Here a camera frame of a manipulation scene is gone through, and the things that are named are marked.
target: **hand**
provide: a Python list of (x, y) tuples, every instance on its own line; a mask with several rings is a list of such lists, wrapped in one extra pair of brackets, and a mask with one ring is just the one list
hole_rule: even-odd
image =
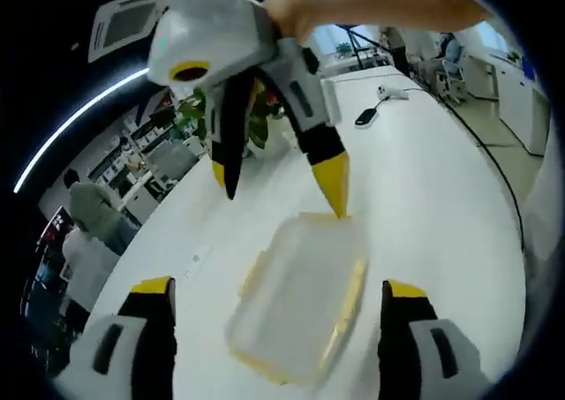
[(265, 0), (263, 6), (283, 36), (296, 38), (298, 43), (303, 43), (315, 27), (313, 11), (307, 3), (307, 0)]

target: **clear plastic box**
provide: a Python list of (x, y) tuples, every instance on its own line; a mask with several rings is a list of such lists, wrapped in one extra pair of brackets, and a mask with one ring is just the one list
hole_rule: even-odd
[(356, 312), (365, 257), (352, 218), (285, 221), (241, 287), (226, 328), (231, 354), (279, 384), (321, 379)]

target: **ceiling light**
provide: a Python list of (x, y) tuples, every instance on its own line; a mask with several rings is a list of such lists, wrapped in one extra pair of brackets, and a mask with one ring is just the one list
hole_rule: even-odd
[(24, 182), (26, 182), (27, 177), (29, 177), (29, 174), (31, 173), (31, 171), (34, 169), (35, 165), (37, 164), (37, 162), (41, 159), (41, 157), (45, 154), (45, 152), (48, 150), (49, 147), (51, 147), (51, 144), (53, 144), (55, 142), (55, 140), (61, 136), (61, 134), (66, 131), (66, 129), (72, 125), (72, 123), (77, 120), (79, 117), (81, 117), (88, 109), (90, 109), (91, 107), (93, 107), (97, 102), (99, 102), (100, 100), (102, 100), (104, 97), (106, 97), (107, 95), (112, 94), (114, 91), (116, 91), (117, 89), (119, 89), (120, 87), (123, 87), (124, 85), (132, 82), (133, 80), (139, 78), (140, 76), (145, 75), (147, 72), (149, 71), (148, 68), (146, 69), (142, 69), (138, 72), (135, 72), (133, 75), (128, 76), (125, 79), (120, 80), (117, 84), (113, 85), (112, 87), (106, 89), (105, 91), (101, 92), (100, 94), (98, 94), (95, 98), (93, 98), (92, 100), (90, 100), (89, 102), (87, 102), (84, 106), (82, 106), (80, 109), (78, 109), (77, 111), (75, 111), (71, 117), (69, 117), (61, 126), (58, 127), (58, 129), (53, 132), (51, 134), (51, 136), (49, 137), (49, 139), (47, 141), (45, 141), (45, 144), (43, 144), (41, 146), (41, 148), (39, 150), (37, 150), (37, 153), (35, 153), (34, 158), (32, 160), (29, 161), (29, 163), (27, 164), (26, 168), (24, 169), (24, 171), (21, 173), (21, 175), (19, 176), (18, 182), (16, 183), (16, 186), (14, 186), (14, 192), (18, 192), (21, 188), (21, 186), (24, 184)]

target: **table surface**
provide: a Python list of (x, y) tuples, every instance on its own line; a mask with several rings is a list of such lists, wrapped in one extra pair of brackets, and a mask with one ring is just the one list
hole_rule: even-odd
[(349, 211), (365, 224), (370, 261), (350, 339), (315, 392), (276, 386), (229, 355), (224, 327), (259, 251), (284, 219), (330, 208), (298, 151), (274, 162), (244, 161), (233, 201), (204, 157), (141, 228), (88, 322), (117, 312), (140, 280), (173, 275), (178, 398), (377, 398), (381, 284), (389, 278), (426, 290), (438, 316), (477, 346), (491, 380), (516, 357), (523, 256), (509, 206), (480, 152), (422, 91), (382, 103), (370, 129), (355, 129), (355, 118), (378, 101), (378, 85), (418, 87), (392, 67), (333, 80), (343, 115), (338, 129), (350, 153)]

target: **chair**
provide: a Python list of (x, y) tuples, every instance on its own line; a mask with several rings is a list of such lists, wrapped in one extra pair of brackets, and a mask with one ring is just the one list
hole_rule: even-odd
[(441, 60), (443, 72), (436, 73), (435, 86), (440, 97), (448, 97), (456, 104), (467, 99), (463, 68), (458, 63)]

